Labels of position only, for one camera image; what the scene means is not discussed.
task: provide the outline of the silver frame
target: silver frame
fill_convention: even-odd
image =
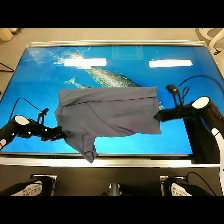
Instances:
[[[31,42],[26,48],[36,47],[56,47],[56,46],[116,46],[116,45],[163,45],[163,46],[201,46],[207,47],[205,41],[196,40],[78,40],[78,41],[49,41],[49,42]],[[68,158],[68,159],[43,159],[43,158],[27,158],[23,153],[1,153],[0,164],[2,165],[20,165],[20,166],[50,166],[50,167],[219,167],[219,164],[194,164],[190,159],[184,160],[153,160],[156,155],[148,155],[151,158],[143,158],[147,155],[136,155],[132,158],[110,158],[109,155],[102,158],[99,156],[91,164],[85,159]],[[37,156],[37,154],[28,153],[29,156]]]

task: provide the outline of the gray t-shirt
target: gray t-shirt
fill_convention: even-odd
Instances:
[[[85,159],[96,157],[97,136],[160,134],[156,87],[61,89],[55,111],[65,141]]]

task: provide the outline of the floor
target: floor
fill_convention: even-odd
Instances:
[[[144,29],[42,29],[25,28],[9,42],[0,42],[0,62],[15,69],[29,42],[59,40],[197,40],[194,28],[144,28]],[[215,57],[222,74],[224,53]],[[11,78],[10,73],[0,74],[0,91],[4,92]],[[110,182],[120,182],[137,187],[141,192],[160,195],[160,175],[186,175],[189,171],[201,174],[214,191],[221,195],[218,168],[156,169],[156,168],[50,168],[0,165],[0,191],[15,183],[25,181],[31,174],[58,175],[59,195],[101,195]],[[196,177],[192,182],[206,186]]]

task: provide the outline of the blue water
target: blue water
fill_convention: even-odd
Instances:
[[[194,75],[209,75],[224,87],[220,73],[207,48],[180,46],[96,46],[96,47],[51,47],[28,48],[25,50],[12,80],[0,103],[0,127],[7,123],[15,101],[24,97],[41,110],[49,108],[45,125],[57,126],[54,111],[58,106],[60,88],[76,88],[64,84],[74,76],[77,82],[90,87],[101,88],[85,70],[54,64],[60,58],[70,58],[77,50],[84,58],[106,58],[112,72],[126,75],[140,86],[157,86],[158,97],[165,108],[174,107],[172,96],[166,85],[178,85]],[[189,59],[190,67],[150,68],[150,60]],[[185,83],[190,87],[185,103],[200,96],[209,96],[224,113],[223,95],[217,85],[206,78],[196,78]],[[14,114],[37,118],[38,111],[20,100]],[[135,134],[128,137],[98,137],[95,146],[99,154],[192,154],[182,119],[161,123],[161,135]],[[77,153],[64,140],[41,142],[40,138],[16,138],[3,152],[27,153]]]

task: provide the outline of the folded shirt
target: folded shirt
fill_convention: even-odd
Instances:
[[[93,162],[96,137],[160,134],[158,111],[156,87],[61,89],[55,115],[66,143]]]

